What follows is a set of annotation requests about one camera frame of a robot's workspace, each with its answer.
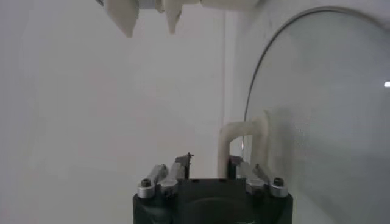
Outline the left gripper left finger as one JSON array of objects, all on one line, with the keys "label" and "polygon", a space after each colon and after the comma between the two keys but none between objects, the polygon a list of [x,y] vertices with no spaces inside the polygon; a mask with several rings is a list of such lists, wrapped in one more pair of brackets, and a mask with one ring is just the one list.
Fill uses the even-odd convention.
[{"label": "left gripper left finger", "polygon": [[194,155],[187,153],[175,158],[170,169],[164,164],[155,165],[149,175],[138,184],[137,196],[140,199],[151,199],[161,192],[165,197],[178,193],[179,180],[190,177],[191,159]]}]

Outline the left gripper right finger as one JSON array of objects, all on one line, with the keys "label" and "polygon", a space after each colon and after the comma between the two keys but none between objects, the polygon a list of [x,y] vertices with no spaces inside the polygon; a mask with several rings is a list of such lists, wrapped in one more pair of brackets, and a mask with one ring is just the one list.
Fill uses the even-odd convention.
[{"label": "left gripper right finger", "polygon": [[275,198],[288,196],[288,188],[283,178],[268,175],[266,169],[259,164],[251,168],[240,156],[230,156],[228,178],[244,179],[246,192],[252,195],[267,192]]}]

